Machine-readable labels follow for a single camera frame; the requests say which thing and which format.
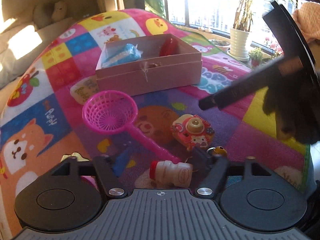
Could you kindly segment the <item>small yogurt drink bottle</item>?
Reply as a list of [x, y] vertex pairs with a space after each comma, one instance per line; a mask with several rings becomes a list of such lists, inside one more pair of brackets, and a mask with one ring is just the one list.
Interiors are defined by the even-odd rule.
[[164, 185], [188, 188], [193, 175], [193, 165], [172, 161], [153, 161], [150, 165], [149, 177]]

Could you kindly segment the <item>small red potted plant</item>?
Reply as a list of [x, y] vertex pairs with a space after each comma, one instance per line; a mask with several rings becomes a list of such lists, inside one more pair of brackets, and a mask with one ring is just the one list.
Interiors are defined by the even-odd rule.
[[255, 47], [249, 52], [249, 58], [251, 59], [251, 65], [257, 67], [263, 59], [263, 52], [259, 47]]

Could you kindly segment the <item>white plant pot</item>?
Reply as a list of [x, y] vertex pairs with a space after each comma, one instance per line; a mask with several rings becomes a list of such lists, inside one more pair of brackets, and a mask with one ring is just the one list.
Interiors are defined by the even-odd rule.
[[249, 60], [249, 49], [251, 45], [250, 32], [238, 29], [230, 29], [230, 50], [232, 57], [239, 61]]

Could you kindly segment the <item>blue tissue pack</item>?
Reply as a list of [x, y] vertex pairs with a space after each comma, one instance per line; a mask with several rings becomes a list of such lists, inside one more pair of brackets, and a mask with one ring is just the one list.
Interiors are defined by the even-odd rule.
[[101, 61], [101, 69], [114, 67], [120, 64], [135, 62], [142, 58], [143, 51], [137, 48], [137, 45], [130, 43], [116, 48], [105, 48]]

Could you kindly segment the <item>colourful cartoon play mat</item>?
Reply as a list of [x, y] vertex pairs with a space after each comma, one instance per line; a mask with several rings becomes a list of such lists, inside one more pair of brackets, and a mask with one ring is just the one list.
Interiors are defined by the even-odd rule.
[[105, 137], [88, 129], [81, 116], [84, 103], [99, 88], [95, 69], [104, 45], [172, 34], [202, 54], [198, 85], [135, 97], [136, 126], [158, 145], [185, 161], [188, 152], [172, 136], [171, 124], [184, 114], [207, 120], [215, 131], [213, 146], [226, 148], [232, 160], [252, 155], [305, 191], [310, 150], [294, 140], [276, 139], [274, 116], [261, 107], [265, 90], [220, 111], [201, 111], [198, 100], [248, 73], [242, 63], [218, 50], [197, 33], [174, 27], [140, 9], [91, 16], [57, 34], [20, 77], [1, 89], [1, 239], [21, 229], [14, 214], [15, 196], [55, 166], [65, 154], [91, 159], [116, 154], [129, 141], [125, 134]]

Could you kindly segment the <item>gold keychain bell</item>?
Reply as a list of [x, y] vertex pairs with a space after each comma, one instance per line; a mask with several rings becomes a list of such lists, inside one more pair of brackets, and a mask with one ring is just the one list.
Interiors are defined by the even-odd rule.
[[210, 155], [213, 155], [213, 156], [227, 157], [227, 151], [222, 146], [210, 147], [210, 148], [208, 148], [207, 153], [209, 153]]

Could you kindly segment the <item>beige sofa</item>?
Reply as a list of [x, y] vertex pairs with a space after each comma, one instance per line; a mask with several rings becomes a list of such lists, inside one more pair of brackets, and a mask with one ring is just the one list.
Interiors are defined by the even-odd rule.
[[1, 33], [1, 110], [18, 78], [74, 22], [71, 17], [65, 18], [39, 30], [36, 30], [35, 23], [30, 22]]

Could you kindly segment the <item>plush toy on sofa back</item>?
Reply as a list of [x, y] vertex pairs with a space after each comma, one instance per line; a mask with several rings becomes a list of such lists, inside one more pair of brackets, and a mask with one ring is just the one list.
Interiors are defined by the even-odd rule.
[[63, 20], [67, 15], [67, 3], [64, 1], [42, 3], [33, 9], [33, 22], [42, 29]]

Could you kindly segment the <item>pink cardboard box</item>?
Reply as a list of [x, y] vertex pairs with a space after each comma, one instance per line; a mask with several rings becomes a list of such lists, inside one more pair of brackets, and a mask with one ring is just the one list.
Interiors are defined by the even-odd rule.
[[[177, 40], [175, 55], [159, 56], [163, 43], [168, 38]], [[135, 62], [101, 69], [105, 48], [116, 48], [130, 43], [143, 51], [142, 58]], [[96, 77], [100, 90], [118, 90], [130, 96], [141, 95], [196, 85], [201, 78], [201, 53], [172, 34], [141, 36], [107, 43], [100, 54]]]

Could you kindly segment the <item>pink toy strainer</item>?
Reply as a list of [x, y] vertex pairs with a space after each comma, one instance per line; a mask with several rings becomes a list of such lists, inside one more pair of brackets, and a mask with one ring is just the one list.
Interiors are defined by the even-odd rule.
[[178, 157], [157, 145], [134, 126], [137, 116], [138, 107], [133, 98], [117, 90], [104, 90], [94, 94], [82, 108], [82, 119], [89, 129], [105, 135], [127, 132], [157, 158], [179, 163]]

